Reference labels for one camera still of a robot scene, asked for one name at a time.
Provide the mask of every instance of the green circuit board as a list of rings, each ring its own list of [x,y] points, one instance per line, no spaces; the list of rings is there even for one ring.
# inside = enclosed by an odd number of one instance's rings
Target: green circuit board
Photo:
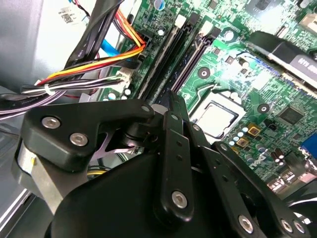
[[[305,52],[316,49],[317,37],[298,23],[307,13],[317,12],[317,2],[312,2],[308,7],[302,9],[298,7],[296,0],[272,0],[268,5],[265,5],[265,10],[260,11],[260,13],[254,7],[259,2],[261,3],[258,0],[166,0],[165,9],[157,11],[153,7],[153,1],[143,0],[133,27],[137,32],[150,36],[151,43],[144,52],[145,58],[141,67],[132,75],[131,98],[135,97],[135,92],[162,49],[163,42],[171,30],[176,16],[182,14],[188,17],[192,12],[195,12],[200,15],[199,23],[196,24],[197,29],[201,28],[205,21],[209,21],[213,26],[221,29],[221,34],[212,46],[207,48],[179,92],[185,99],[188,110],[198,100],[198,89],[216,83],[219,90],[234,91],[241,97],[242,107],[246,114],[239,124],[254,123],[261,129],[261,133],[258,135],[261,138],[245,136],[249,142],[248,151],[246,148],[234,146],[242,159],[245,159],[247,154],[257,158],[259,152],[256,145],[259,143],[265,145],[268,150],[278,147],[285,153],[289,151],[297,153],[299,145],[316,131],[316,99],[296,90],[292,84],[277,75],[276,71],[253,60],[245,43],[250,34],[257,30],[275,35],[282,27],[287,26],[284,39]],[[158,30],[161,28],[167,32],[164,36],[158,34]],[[233,32],[233,37],[229,40],[226,35],[228,31]],[[189,37],[182,52],[185,51],[192,37],[193,35]],[[122,46],[122,51],[130,47],[131,43],[126,41]],[[241,73],[241,68],[236,62],[226,62],[228,57],[231,56],[235,60],[238,55],[250,59],[250,66],[246,73]],[[206,79],[201,79],[198,76],[198,71],[202,67],[207,67],[211,72]],[[107,99],[110,92],[116,94],[118,98],[121,96],[113,89],[105,89],[100,94],[99,100]],[[260,114],[257,111],[258,106],[263,103],[270,105],[270,111],[266,114]],[[289,106],[302,115],[294,125],[285,123],[279,117],[283,110]],[[277,129],[272,131],[267,128],[264,125],[265,119],[275,121]],[[229,142],[231,136],[232,133],[229,133],[223,140]],[[254,168],[254,171],[263,180],[272,175],[278,175],[277,171],[279,170],[280,166],[269,156]]]

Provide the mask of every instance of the metal screw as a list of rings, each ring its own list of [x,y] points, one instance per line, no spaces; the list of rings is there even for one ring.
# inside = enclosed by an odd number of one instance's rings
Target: metal screw
[[[144,110],[144,111],[146,111],[146,112],[149,112],[149,111],[150,111],[150,109],[149,109],[148,107],[146,107],[146,106],[142,106],[141,108],[142,108],[142,110]]]
[[[175,116],[175,115],[172,115],[172,118],[175,119],[175,120],[178,120],[178,117]]]
[[[193,128],[194,128],[195,130],[200,130],[200,127],[197,126],[196,124],[193,125]]]
[[[46,117],[43,118],[42,125],[49,129],[56,129],[60,127],[60,122],[57,118]]]
[[[304,228],[302,227],[302,225],[298,222],[298,221],[294,221],[294,225],[297,228],[297,230],[299,230],[301,233],[305,233]]]
[[[88,143],[88,138],[82,133],[74,133],[70,136],[70,142],[77,146],[85,146]]]
[[[281,219],[281,223],[282,223],[282,226],[285,230],[287,230],[288,232],[292,233],[293,232],[293,228],[291,227],[290,224],[288,224],[287,221],[285,221],[284,219]]]
[[[221,147],[223,150],[228,150],[228,148],[227,148],[224,144],[220,144],[220,147]]]
[[[248,218],[246,218],[245,216],[243,215],[240,215],[238,217],[239,219],[239,223],[240,225],[242,226],[242,228],[249,234],[252,234],[253,232],[253,226],[252,226],[252,223],[250,222],[250,220]]]
[[[187,198],[180,191],[174,191],[172,193],[172,200],[173,200],[173,203],[179,208],[183,209],[187,207]]]

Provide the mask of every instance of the ram slot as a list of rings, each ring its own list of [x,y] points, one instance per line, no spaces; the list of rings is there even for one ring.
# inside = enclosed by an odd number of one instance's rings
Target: ram slot
[[[199,19],[196,13],[192,13],[188,21],[184,23],[179,20],[179,16],[180,15],[178,15],[175,21],[174,28],[164,43],[161,54],[154,60],[154,66],[149,70],[140,86],[137,94],[139,99],[150,102],[170,66],[173,65],[180,51],[184,48],[188,36],[193,31]]]
[[[191,72],[195,69],[199,60],[202,58],[206,48],[212,45],[220,32],[221,30],[219,28],[214,27],[206,36],[201,36],[200,34],[196,36],[195,40],[187,49],[184,60],[175,68],[175,71],[171,74],[167,83],[161,90],[156,99],[156,103],[162,103],[162,99],[167,95],[168,91],[178,92],[180,90],[182,85],[186,83]]]

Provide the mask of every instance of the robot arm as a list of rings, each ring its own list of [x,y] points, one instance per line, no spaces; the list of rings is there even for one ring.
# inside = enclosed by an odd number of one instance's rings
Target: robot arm
[[[162,114],[137,99],[26,114],[13,167],[54,214],[52,238],[310,237],[229,146],[210,147],[181,97],[169,99]],[[134,146],[144,153],[87,181],[92,158]]]

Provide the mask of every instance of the barcode sticker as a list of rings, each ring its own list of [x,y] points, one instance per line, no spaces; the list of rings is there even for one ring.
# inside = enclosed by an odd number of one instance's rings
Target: barcode sticker
[[[81,16],[72,6],[64,7],[58,14],[66,24],[75,25],[81,22]]]

